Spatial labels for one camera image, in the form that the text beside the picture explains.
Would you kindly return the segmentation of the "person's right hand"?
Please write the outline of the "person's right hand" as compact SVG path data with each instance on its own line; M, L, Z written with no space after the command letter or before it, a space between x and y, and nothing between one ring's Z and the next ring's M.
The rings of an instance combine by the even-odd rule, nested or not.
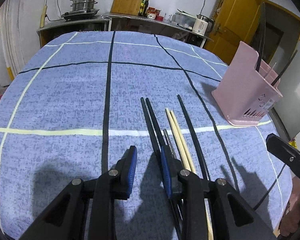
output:
M279 226L280 234L284 237L295 233L300 222L300 178L294 176L292 182L293 189L289 199L289 210L281 219Z

